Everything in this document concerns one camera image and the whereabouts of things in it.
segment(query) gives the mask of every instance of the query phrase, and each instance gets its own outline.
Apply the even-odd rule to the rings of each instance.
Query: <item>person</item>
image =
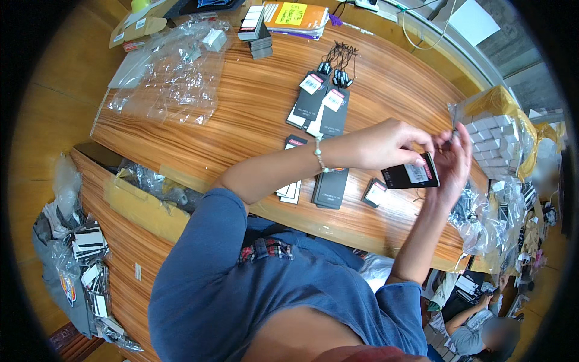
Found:
[[[477,305],[458,313],[445,323],[446,332],[461,356],[477,355],[481,360],[505,361],[521,337],[521,324],[499,318],[500,300],[508,277],[499,276],[499,287],[481,296]]]
[[[427,361],[421,285],[471,165],[469,135],[456,130],[431,136],[389,119],[319,143],[328,168],[422,166],[414,143],[434,155],[440,187],[427,190],[376,294],[346,246],[248,217],[249,205],[322,172],[315,142],[227,169],[156,276],[148,321],[161,360]]]

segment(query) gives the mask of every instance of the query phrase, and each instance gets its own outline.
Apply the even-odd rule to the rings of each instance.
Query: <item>yellow sticky note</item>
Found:
[[[307,4],[284,2],[280,14],[277,16],[276,24],[301,25],[306,8]]]

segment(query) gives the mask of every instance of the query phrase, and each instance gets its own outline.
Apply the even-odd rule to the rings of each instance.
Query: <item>plaid fabric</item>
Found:
[[[291,245],[284,243],[281,240],[259,238],[254,241],[252,245],[241,248],[237,262],[239,264],[244,264],[265,257],[294,260],[291,248]]]

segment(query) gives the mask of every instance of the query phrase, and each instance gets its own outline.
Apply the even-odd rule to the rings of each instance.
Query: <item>hand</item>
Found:
[[[505,287],[507,286],[508,283],[508,275],[501,275],[499,276],[499,289],[502,292],[503,290],[505,290]]]
[[[472,144],[470,136],[462,123],[456,124],[459,137],[452,136],[450,131],[444,131],[433,136],[434,164],[436,165],[440,187],[427,189],[426,199],[438,204],[442,203],[450,209],[458,201],[467,183],[472,160]],[[447,150],[444,143],[452,137],[452,144]]]
[[[481,296],[481,298],[478,301],[477,307],[479,307],[480,310],[487,308],[492,298],[493,296],[488,294]]]
[[[424,165],[424,159],[413,151],[413,142],[426,152],[434,152],[433,139],[428,133],[390,118],[375,126],[325,140],[320,148],[332,155],[331,160],[328,158],[329,167],[382,170],[404,163]]]

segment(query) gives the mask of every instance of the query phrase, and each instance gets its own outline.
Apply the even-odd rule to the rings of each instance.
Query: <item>wooden table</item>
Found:
[[[204,126],[168,119],[152,122],[102,107],[92,138],[109,149],[199,192],[231,165],[284,147],[290,134],[313,140],[285,120],[304,74],[317,68],[334,40],[359,50],[356,78],[349,88],[345,132],[389,117],[429,133],[450,129],[446,104],[464,96],[446,79],[411,54],[377,36],[328,25],[320,41],[273,35],[273,56],[253,60],[245,43],[233,35],[218,90],[219,105]],[[108,104],[116,90],[105,97]],[[487,178],[474,162],[475,182],[486,189]],[[350,170],[340,210],[310,202],[314,179],[303,180],[298,205],[275,195],[251,206],[251,212],[292,228],[351,247],[395,256],[422,206],[423,190],[390,190],[378,209],[360,201],[370,178],[379,171]],[[455,268],[463,241],[447,225],[432,267]]]

